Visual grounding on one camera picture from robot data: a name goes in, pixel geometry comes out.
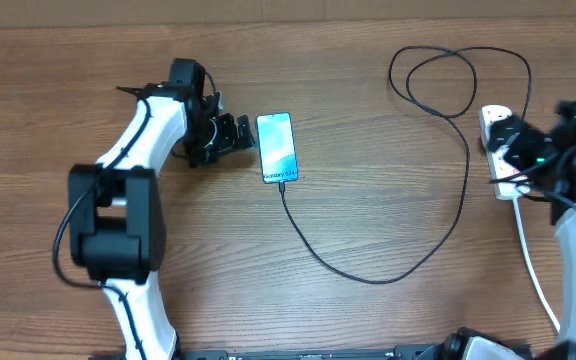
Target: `phone screen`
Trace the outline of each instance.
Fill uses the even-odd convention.
[[[297,180],[299,171],[290,114],[259,116],[257,132],[264,182],[270,184]]]

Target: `robotic arm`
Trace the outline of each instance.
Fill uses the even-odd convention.
[[[493,124],[488,149],[506,146],[504,160],[521,171],[507,180],[525,175],[528,183],[551,201],[551,223],[564,263],[564,318],[559,346],[545,355],[564,348],[571,355],[576,349],[576,101],[562,101],[557,113],[561,120],[549,133],[517,116]]]
[[[203,97],[204,76],[196,61],[176,59],[169,81],[142,89],[120,88],[138,98],[134,119],[95,165],[75,165],[69,174],[71,207],[94,189],[70,219],[71,256],[88,270],[91,280],[106,285],[104,293],[126,340],[126,354],[120,359],[179,356],[158,277],[166,231],[157,178],[166,158],[175,154],[179,142],[191,167],[254,145],[246,116],[235,123],[230,114],[221,114],[220,93]],[[129,151],[121,156],[126,148]],[[98,207],[111,205],[125,207],[126,217],[97,214]]]

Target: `power strip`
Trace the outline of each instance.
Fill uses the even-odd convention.
[[[501,105],[486,105],[481,108],[479,112],[479,120],[481,122],[481,140],[485,145],[490,139],[490,126],[500,120],[504,120],[512,115],[512,111],[505,106]],[[490,152],[486,149],[488,156],[488,166],[490,167],[490,175],[493,179],[501,179],[504,177],[515,175],[519,172],[517,168],[504,161],[504,154],[508,151],[507,146],[502,146],[495,152]],[[518,177],[516,180],[525,180],[525,176]],[[495,184],[495,195],[499,200],[512,200],[518,198],[522,193],[527,193],[530,188],[527,186],[515,187],[510,183]]]

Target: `white cable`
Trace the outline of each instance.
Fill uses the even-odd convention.
[[[548,301],[546,301],[546,297],[544,296],[544,293],[541,291],[539,280],[537,280],[537,274],[535,274],[535,269],[532,268],[532,262],[530,261],[530,254],[528,253],[528,245],[526,245],[526,236],[524,235],[524,226],[521,222],[521,213],[519,212],[518,198],[512,199],[512,206],[515,208],[515,218],[517,219],[517,230],[519,231],[519,241],[521,242],[521,250],[524,253],[524,260],[526,261],[526,268],[528,269],[528,274],[530,274],[532,283],[535,285],[535,290],[537,291],[537,296],[539,297],[541,304],[544,306],[544,309],[548,313],[548,317],[550,317],[552,325],[555,327],[557,332],[559,332],[559,321],[557,320],[555,314],[552,312],[550,305],[548,305]]]

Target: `wooden table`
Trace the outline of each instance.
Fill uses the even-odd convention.
[[[198,59],[235,114],[289,111],[301,179],[287,198],[322,256],[382,279],[401,274],[444,235],[457,209],[464,147],[439,118],[393,94],[399,48],[499,46],[534,71],[528,118],[548,128],[576,99],[576,18],[141,26],[0,31],[0,359],[85,359],[121,352],[101,292],[68,288],[50,252],[66,211],[66,176],[115,143],[134,99],[115,85],[165,80],[174,57]],[[402,55],[395,74],[430,52]],[[160,190],[168,230],[161,270],[168,316],[184,349],[389,348],[442,340],[469,326],[538,350],[554,333],[526,272],[512,206],[486,184],[477,109],[520,111],[525,69],[508,55],[467,54],[479,90],[456,122],[472,149],[461,220],[411,276],[370,286],[332,274],[306,251],[261,182],[257,152],[189,169],[169,159]],[[445,111],[472,80],[456,59],[422,68],[412,89]],[[529,248],[561,316],[561,262],[548,207],[522,201]],[[68,256],[71,276],[86,279]]]

